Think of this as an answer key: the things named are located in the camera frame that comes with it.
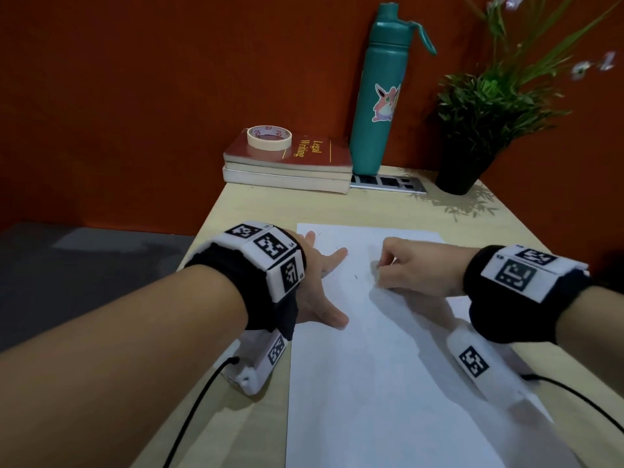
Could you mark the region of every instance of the pokemon sticker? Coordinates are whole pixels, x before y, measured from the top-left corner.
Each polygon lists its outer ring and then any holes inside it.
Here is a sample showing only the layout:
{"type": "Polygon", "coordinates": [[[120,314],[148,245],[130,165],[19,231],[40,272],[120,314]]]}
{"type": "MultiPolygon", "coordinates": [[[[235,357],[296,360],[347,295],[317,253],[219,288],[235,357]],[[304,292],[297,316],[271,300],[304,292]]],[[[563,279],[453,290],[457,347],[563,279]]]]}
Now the pokemon sticker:
{"type": "Polygon", "coordinates": [[[375,91],[379,95],[379,100],[375,103],[372,110],[375,112],[375,116],[372,117],[374,122],[391,122],[396,108],[396,102],[399,100],[399,92],[401,90],[401,84],[398,87],[394,86],[386,92],[379,84],[375,84],[375,91]]]}

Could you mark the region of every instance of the tape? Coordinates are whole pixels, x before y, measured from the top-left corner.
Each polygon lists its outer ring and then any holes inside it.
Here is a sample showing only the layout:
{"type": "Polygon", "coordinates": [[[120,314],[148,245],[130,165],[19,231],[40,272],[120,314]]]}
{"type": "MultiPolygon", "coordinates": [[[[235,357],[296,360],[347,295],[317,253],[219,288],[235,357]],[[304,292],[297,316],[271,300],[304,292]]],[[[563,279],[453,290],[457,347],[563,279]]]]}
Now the tape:
{"type": "Polygon", "coordinates": [[[290,131],[279,126],[260,125],[247,129],[247,142],[255,149],[265,151],[281,151],[290,148],[293,142],[290,131]],[[267,139],[262,136],[274,136],[277,139],[267,139]]]}

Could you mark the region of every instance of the teal water bottle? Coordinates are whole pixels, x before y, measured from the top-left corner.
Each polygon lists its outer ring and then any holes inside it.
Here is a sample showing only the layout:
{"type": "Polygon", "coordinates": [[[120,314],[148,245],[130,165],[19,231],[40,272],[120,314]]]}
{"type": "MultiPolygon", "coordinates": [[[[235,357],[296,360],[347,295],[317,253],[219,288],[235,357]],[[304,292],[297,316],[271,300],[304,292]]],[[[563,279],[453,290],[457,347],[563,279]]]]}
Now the teal water bottle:
{"type": "Polygon", "coordinates": [[[398,4],[380,4],[370,29],[349,142],[356,174],[375,175],[379,171],[408,66],[414,29],[418,29],[427,50],[436,54],[425,29],[414,21],[400,20],[398,13],[398,4]]]}

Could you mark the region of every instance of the forearm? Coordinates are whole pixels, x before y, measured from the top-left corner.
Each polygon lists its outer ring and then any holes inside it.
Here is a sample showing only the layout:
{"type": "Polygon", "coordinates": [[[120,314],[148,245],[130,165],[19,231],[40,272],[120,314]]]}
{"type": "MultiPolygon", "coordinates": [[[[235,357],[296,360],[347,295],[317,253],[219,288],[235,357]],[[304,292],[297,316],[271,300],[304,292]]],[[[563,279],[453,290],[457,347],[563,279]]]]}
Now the forearm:
{"type": "Polygon", "coordinates": [[[0,465],[128,466],[246,322],[192,266],[0,354],[0,465]]]}
{"type": "Polygon", "coordinates": [[[557,342],[624,397],[624,296],[584,290],[559,317],[557,342]]]}

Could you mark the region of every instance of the gray floor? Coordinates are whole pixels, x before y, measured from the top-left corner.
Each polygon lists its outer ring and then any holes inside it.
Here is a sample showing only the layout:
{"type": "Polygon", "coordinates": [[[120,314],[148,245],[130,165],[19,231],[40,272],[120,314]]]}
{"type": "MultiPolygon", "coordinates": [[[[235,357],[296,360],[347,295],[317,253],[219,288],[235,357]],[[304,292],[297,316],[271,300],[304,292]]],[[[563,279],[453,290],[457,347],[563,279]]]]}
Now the gray floor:
{"type": "Polygon", "coordinates": [[[0,351],[173,273],[193,236],[20,223],[0,233],[0,351]]]}

